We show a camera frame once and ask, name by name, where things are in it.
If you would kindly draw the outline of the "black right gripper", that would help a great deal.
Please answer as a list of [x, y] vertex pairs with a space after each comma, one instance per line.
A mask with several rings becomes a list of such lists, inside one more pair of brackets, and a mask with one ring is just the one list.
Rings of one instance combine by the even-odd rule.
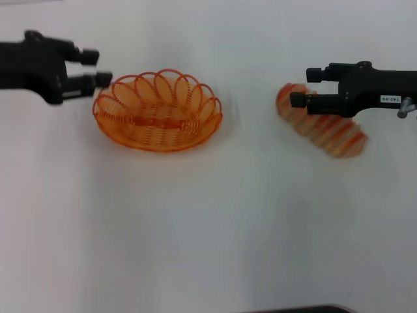
[[341, 115], [386, 108], [405, 118], [416, 110], [416, 71], [377, 70], [369, 61], [357, 64], [330, 63], [324, 69], [307, 68], [308, 83], [339, 82], [338, 95], [292, 92], [292, 108], [305, 108], [309, 115]]

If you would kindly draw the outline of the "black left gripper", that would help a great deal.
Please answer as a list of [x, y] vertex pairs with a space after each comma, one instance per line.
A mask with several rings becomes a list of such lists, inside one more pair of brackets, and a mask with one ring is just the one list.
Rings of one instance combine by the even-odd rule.
[[113, 74], [97, 72], [67, 79], [65, 63], [96, 66], [99, 57], [98, 50], [82, 50], [70, 40], [26, 31], [20, 42], [1, 43], [1, 89], [32, 91], [51, 105], [89, 98], [97, 89], [108, 88]]

